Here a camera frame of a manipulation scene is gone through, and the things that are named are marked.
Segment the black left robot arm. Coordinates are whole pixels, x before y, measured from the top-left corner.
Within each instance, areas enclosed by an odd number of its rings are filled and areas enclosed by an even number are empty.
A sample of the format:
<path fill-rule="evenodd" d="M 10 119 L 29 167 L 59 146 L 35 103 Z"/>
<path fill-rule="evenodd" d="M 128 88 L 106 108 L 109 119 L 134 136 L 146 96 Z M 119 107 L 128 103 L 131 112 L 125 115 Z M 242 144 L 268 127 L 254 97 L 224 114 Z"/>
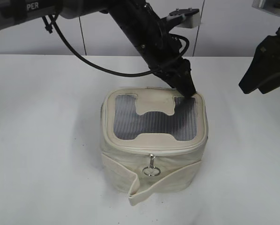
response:
<path fill-rule="evenodd" d="M 193 27 L 198 9 L 178 9 L 161 18 L 145 0 L 0 0 L 0 30 L 41 18 L 49 33 L 57 32 L 69 45 L 57 19 L 96 12 L 109 14 L 146 62 L 149 70 L 133 77 L 153 74 L 186 98 L 196 93 L 191 64 L 184 58 L 190 42 L 171 30 Z"/>

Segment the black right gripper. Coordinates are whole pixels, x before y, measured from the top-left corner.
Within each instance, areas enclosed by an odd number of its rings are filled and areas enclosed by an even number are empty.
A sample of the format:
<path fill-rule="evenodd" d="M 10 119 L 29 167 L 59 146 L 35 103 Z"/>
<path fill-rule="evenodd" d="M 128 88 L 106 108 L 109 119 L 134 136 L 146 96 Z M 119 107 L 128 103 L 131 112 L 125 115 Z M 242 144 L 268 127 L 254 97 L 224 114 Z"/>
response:
<path fill-rule="evenodd" d="M 256 89 L 266 94 L 280 87 L 280 27 L 258 45 L 239 87 L 244 94 Z"/>

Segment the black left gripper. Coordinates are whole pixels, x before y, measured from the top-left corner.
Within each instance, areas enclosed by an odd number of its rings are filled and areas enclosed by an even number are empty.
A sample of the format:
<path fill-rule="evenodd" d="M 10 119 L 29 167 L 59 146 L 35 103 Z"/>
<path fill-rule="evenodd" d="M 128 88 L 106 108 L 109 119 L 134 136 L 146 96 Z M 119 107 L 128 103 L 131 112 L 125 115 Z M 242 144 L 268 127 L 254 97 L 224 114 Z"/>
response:
<path fill-rule="evenodd" d="M 149 3 L 144 0 L 117 0 L 108 7 L 108 12 L 149 69 L 163 71 L 154 73 L 156 77 L 184 97 L 192 97 L 196 93 L 191 64 L 179 55 L 181 43 L 169 37 L 163 21 Z M 166 72 L 176 68 L 177 72 Z"/>

